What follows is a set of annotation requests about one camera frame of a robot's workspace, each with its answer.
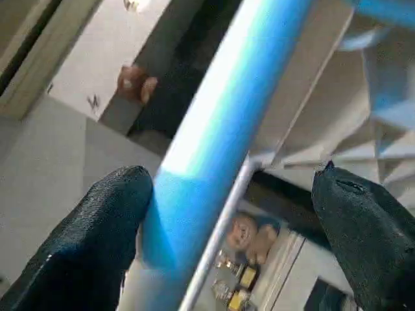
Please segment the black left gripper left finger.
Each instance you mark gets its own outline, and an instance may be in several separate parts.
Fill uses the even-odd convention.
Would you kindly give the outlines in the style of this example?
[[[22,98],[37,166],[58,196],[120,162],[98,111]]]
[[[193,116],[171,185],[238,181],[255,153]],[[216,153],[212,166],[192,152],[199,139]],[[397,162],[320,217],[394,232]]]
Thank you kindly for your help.
[[[2,310],[116,310],[152,197],[142,166],[95,182],[1,298]]]

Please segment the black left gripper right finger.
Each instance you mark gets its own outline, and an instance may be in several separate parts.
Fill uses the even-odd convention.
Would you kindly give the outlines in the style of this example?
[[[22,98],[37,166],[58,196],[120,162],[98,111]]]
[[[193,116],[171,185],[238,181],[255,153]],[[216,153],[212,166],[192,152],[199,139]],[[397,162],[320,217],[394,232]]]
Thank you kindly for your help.
[[[357,304],[413,310],[413,215],[383,186],[332,161],[315,172],[311,196]]]

